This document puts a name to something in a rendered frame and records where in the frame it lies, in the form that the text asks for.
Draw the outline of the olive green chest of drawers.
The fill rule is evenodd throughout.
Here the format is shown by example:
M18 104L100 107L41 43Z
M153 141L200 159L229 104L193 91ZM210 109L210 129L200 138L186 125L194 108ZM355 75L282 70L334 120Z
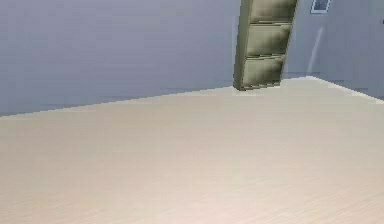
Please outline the olive green chest of drawers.
M233 86L279 86L298 0L241 0Z

